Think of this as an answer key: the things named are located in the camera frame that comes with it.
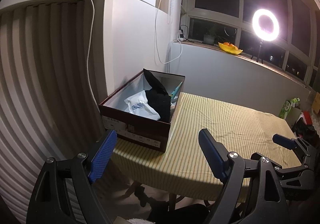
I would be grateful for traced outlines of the black fuzzy glove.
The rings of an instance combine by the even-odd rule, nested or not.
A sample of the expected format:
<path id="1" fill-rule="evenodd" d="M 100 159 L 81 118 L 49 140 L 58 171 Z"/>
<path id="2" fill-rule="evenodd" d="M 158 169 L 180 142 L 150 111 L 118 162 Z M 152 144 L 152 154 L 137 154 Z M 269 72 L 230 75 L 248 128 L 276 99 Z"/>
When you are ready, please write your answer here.
<path id="1" fill-rule="evenodd" d="M 152 107 L 160 116 L 160 121 L 170 122 L 171 97 L 160 81 L 148 70 L 143 69 L 144 78 L 151 86 L 145 91 L 148 105 Z"/>

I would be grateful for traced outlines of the brown cardboard box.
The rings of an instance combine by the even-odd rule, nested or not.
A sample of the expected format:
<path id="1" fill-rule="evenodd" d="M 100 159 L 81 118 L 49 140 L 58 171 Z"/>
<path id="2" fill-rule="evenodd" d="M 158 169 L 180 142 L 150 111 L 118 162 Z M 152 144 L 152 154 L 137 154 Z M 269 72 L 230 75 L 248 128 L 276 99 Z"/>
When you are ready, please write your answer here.
<path id="1" fill-rule="evenodd" d="M 316 114 L 320 112 L 320 93 L 319 92 L 316 93 L 316 96 L 313 100 L 311 108 Z"/>

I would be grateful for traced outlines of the dark red cardboard box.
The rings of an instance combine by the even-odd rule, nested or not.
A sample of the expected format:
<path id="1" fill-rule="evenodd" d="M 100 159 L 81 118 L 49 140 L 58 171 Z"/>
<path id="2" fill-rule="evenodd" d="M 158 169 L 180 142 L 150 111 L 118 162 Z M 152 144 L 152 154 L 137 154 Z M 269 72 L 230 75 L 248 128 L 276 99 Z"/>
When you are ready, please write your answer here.
<path id="1" fill-rule="evenodd" d="M 143 69 L 99 104 L 105 128 L 131 143 L 165 152 L 184 80 L 183 75 Z"/>

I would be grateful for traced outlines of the green tissue pack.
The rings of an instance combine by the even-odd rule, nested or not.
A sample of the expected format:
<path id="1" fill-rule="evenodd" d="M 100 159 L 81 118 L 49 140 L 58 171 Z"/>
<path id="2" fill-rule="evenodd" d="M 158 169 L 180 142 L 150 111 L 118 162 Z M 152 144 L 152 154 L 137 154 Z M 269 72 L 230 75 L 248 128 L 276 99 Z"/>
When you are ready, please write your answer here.
<path id="1" fill-rule="evenodd" d="M 278 117 L 281 119 L 286 119 L 290 111 L 299 105 L 299 102 L 300 98 L 292 98 L 290 100 L 286 100 L 280 110 Z"/>

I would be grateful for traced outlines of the white ribbed radiator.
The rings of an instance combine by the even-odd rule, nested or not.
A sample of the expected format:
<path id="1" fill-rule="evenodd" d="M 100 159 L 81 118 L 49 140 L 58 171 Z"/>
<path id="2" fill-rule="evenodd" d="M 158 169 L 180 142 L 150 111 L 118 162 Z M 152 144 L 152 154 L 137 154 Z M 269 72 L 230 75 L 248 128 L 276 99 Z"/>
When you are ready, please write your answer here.
<path id="1" fill-rule="evenodd" d="M 92 0 L 1 0 L 1 197 L 20 223 L 45 160 L 104 132 L 88 81 L 92 18 Z"/>

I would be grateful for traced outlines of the yellow fruit bowl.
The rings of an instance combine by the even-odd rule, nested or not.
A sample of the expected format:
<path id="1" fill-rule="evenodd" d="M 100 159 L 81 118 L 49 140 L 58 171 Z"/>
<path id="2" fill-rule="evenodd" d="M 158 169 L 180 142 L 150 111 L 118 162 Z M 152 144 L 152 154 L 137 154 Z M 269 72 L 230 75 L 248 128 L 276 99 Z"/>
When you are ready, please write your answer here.
<path id="1" fill-rule="evenodd" d="M 221 50 L 223 50 L 229 54 L 232 54 L 232 55 L 239 55 L 242 53 L 241 49 L 239 49 L 237 46 L 235 46 L 231 43 L 228 43 L 228 42 L 225 42 L 225 43 L 219 42 L 219 47 Z"/>

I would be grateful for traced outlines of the light blue cream tube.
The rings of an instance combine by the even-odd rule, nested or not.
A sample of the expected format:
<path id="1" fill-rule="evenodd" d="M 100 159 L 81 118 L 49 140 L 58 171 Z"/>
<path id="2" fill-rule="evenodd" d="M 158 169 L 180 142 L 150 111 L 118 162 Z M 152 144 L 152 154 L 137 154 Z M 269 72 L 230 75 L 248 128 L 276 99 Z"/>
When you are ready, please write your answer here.
<path id="1" fill-rule="evenodd" d="M 176 97 L 176 95 L 178 94 L 178 92 L 180 91 L 180 88 L 182 87 L 183 85 L 183 82 L 181 82 L 172 92 L 171 94 L 169 95 L 170 98 L 171 98 L 171 101 L 173 101 Z"/>

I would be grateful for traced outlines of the yellow striped tablecloth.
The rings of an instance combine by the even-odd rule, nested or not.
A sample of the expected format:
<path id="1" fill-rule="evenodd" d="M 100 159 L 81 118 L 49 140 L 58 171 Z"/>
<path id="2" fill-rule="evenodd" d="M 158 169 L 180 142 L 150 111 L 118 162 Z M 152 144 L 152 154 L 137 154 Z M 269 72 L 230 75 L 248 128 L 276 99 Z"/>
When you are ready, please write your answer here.
<path id="1" fill-rule="evenodd" d="M 119 139 L 112 161 L 132 180 L 172 194 L 214 201 L 231 174 L 246 197 L 245 160 L 259 153 L 279 167 L 300 166 L 293 151 L 273 142 L 292 139 L 287 122 L 270 113 L 183 93 L 165 152 Z"/>

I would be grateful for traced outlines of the red package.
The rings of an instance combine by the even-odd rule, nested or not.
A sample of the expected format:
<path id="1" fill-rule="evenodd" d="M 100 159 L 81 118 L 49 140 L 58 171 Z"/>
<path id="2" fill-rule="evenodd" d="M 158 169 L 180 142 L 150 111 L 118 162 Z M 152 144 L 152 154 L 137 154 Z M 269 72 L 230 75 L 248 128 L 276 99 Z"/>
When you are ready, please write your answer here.
<path id="1" fill-rule="evenodd" d="M 302 111 L 302 118 L 306 125 L 312 125 L 312 119 L 308 111 Z"/>

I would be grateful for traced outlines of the potted plant on sill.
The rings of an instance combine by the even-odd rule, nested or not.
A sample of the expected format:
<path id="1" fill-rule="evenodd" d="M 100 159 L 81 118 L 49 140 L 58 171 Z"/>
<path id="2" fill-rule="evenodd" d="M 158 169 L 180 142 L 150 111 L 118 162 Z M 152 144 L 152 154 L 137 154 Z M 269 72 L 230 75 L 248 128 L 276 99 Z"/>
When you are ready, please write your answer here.
<path id="1" fill-rule="evenodd" d="M 214 45 L 216 39 L 216 26 L 206 28 L 206 32 L 203 35 L 203 43 L 207 45 Z"/>

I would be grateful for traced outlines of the white plastic pouch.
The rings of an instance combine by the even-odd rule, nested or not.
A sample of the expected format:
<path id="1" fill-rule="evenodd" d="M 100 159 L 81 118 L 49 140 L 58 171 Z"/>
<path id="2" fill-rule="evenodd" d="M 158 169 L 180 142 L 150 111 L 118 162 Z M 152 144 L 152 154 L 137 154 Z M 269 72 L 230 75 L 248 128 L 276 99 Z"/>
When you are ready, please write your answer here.
<path id="1" fill-rule="evenodd" d="M 127 105 L 125 112 L 152 120 L 159 120 L 161 118 L 160 115 L 148 104 L 145 91 L 131 95 L 125 99 L 124 102 Z"/>

